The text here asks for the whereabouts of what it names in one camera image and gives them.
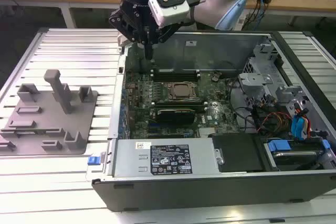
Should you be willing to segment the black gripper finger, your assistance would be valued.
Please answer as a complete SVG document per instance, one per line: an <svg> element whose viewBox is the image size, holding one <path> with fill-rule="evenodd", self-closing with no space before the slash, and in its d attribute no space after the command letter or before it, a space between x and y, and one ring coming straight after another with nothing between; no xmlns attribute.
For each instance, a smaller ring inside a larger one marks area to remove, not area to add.
<svg viewBox="0 0 336 224"><path fill-rule="evenodd" d="M110 15L109 22L129 41L141 44L144 48L145 58L149 59L148 33L145 31L142 16L137 8L132 10L117 9Z"/></svg>
<svg viewBox="0 0 336 224"><path fill-rule="evenodd" d="M149 32L149 59L153 59L153 49L159 43L166 42L182 27L181 23L168 25L163 28L157 28L154 32Z"/></svg>

